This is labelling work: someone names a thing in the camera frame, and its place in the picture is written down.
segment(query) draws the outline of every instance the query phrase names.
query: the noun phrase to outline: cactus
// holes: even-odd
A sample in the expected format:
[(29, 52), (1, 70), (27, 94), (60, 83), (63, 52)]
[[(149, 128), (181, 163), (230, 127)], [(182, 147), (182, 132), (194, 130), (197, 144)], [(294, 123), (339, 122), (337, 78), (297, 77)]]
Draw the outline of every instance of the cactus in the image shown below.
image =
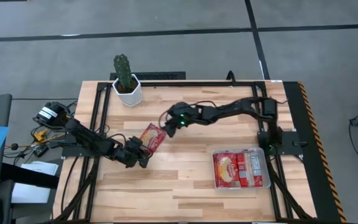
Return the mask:
[(114, 68), (116, 69), (119, 85), (125, 92), (132, 91), (132, 75), (128, 58), (124, 55), (116, 55), (114, 58)]

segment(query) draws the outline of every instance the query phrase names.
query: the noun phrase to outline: wooden table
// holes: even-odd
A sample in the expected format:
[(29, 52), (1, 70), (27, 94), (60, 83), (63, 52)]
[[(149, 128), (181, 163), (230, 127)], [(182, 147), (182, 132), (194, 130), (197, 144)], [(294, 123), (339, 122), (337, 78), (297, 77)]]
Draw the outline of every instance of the wooden table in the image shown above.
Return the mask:
[[(278, 101), (287, 99), (282, 82), (265, 82), (267, 94)], [(90, 125), (97, 82), (83, 82), (75, 118)], [(110, 131), (128, 137), (140, 136), (150, 124), (179, 101), (196, 103), (212, 100), (218, 106), (252, 96), (246, 86), (142, 87), (143, 102), (135, 108), (124, 106), (111, 92), (106, 124)], [(101, 117), (102, 94), (98, 121)], [(294, 128), (288, 104), (278, 106), (278, 125), (283, 130)], [(219, 120), (211, 126), (192, 125), (178, 130), (159, 146), (146, 169), (124, 165), (102, 158), (94, 196), (92, 222), (239, 222), (274, 221), (269, 189), (222, 190), (214, 188), (211, 153), (220, 149), (256, 147), (257, 121), (248, 115)], [(68, 182), (64, 206), (74, 196), (80, 178), (82, 158), (78, 159)], [(294, 156), (282, 156), (289, 191), (307, 213), (316, 212), (304, 165)], [(53, 206), (60, 214), (62, 191), (73, 158), (63, 163)], [(278, 191), (282, 216), (285, 207)], [(84, 217), (85, 193), (81, 204)]]

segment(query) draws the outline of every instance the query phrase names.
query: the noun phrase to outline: black metal frame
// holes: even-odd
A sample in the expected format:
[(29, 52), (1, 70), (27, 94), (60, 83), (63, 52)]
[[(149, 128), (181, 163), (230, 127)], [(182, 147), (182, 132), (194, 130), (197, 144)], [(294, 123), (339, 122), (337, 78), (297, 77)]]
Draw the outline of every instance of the black metal frame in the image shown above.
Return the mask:
[[(156, 86), (249, 86), (252, 89), (253, 97), (258, 97), (258, 93), (257, 93), (258, 88), (261, 90), (262, 96), (267, 97), (267, 92), (266, 92), (266, 87), (265, 87), (264, 82), (237, 82), (234, 77), (234, 74), (231, 71), (227, 75), (226, 79), (230, 80), (231, 82), (228, 82), (228, 81), (222, 81), (222, 82), (186, 82), (186, 81), (183, 81), (183, 82), (145, 82), (145, 83), (142, 83), (142, 86), (153, 86), (153, 87), (156, 87)], [(106, 83), (106, 82), (98, 83), (98, 87), (96, 90), (96, 96), (95, 96), (95, 102), (94, 102), (94, 106), (93, 106), (92, 117), (91, 117), (91, 124), (89, 127), (92, 130), (94, 130), (94, 127), (96, 124), (96, 115), (98, 114), (98, 107), (100, 104), (101, 92), (104, 89), (106, 89), (106, 94), (104, 96), (104, 102), (103, 102), (101, 121), (100, 121), (100, 125), (99, 125), (100, 132), (102, 133), (104, 131), (111, 88), (112, 88), (112, 83)], [(256, 104), (255, 108), (258, 112), (260, 112), (259, 104)], [(259, 125), (259, 132), (260, 133), (264, 132), (265, 129), (264, 129), (263, 123), (261, 121), (258, 121), (258, 125)], [(278, 175), (280, 177), (280, 180), (284, 184), (284, 186), (287, 186), (287, 184), (285, 182), (285, 176), (284, 176), (284, 171), (283, 171), (283, 166), (282, 166), (282, 161), (281, 161), (280, 155), (275, 155), (275, 156), (276, 156), (276, 165), (277, 165)], [(83, 167), (81, 170), (79, 188), (83, 185), (83, 180), (85, 180), (86, 171), (88, 170), (88, 164), (89, 164), (89, 157), (85, 157), (85, 159), (83, 161)], [(94, 165), (95, 164), (96, 164), (96, 167), (99, 164), (98, 157), (95, 157), (95, 159), (94, 159)], [(90, 187), (89, 187), (88, 203), (86, 205), (86, 214), (85, 214), (86, 220), (91, 219), (91, 211), (92, 211), (92, 206), (93, 206), (93, 197), (94, 197), (95, 187), (96, 187), (96, 178), (94, 179), (94, 181), (92, 181), (92, 183), (90, 184)], [(278, 204), (278, 197), (277, 197), (277, 191), (275, 188), (275, 184), (272, 184), (270, 186), (270, 193), (272, 196), (272, 205), (273, 205), (273, 209), (274, 209), (275, 219), (280, 220), (280, 219), (282, 219), (282, 216), (281, 216), (280, 207)], [(291, 206), (286, 199), (284, 199), (284, 201), (285, 201), (285, 210), (287, 213), (287, 218), (291, 219), (291, 218), (293, 218)], [(75, 212), (74, 212), (74, 216), (73, 216), (74, 220), (78, 219), (80, 206), (81, 206), (80, 203), (81, 203), (81, 201), (78, 203), (77, 207), (75, 208)]]

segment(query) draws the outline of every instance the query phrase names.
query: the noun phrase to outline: potted cactus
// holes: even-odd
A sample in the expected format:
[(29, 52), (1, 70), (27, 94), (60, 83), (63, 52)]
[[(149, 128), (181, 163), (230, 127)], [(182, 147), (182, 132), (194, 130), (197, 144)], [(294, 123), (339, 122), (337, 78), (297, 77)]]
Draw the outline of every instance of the potted cactus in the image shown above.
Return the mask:
[(118, 78), (112, 84), (121, 102), (133, 107), (142, 101), (142, 89), (140, 81), (131, 73), (128, 58), (124, 55), (117, 55), (114, 58), (114, 68)]

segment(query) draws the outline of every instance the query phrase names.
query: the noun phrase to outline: red snack bag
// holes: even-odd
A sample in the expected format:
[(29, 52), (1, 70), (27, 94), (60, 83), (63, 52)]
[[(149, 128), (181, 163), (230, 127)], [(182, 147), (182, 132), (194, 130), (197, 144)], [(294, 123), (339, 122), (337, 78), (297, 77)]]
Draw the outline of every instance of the red snack bag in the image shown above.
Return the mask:
[(237, 168), (235, 153), (214, 154), (216, 187), (219, 188), (238, 188), (241, 187)]
[(155, 152), (166, 135), (165, 131), (150, 123), (140, 136), (140, 140), (143, 141), (144, 146), (147, 146), (151, 151)]
[(237, 156), (237, 165), (239, 168), (239, 178), (241, 187), (248, 187), (248, 172), (246, 165), (246, 155), (245, 153), (238, 153)]
[(254, 175), (255, 187), (262, 187), (262, 171), (260, 170), (259, 159), (256, 154), (251, 153), (252, 174)]

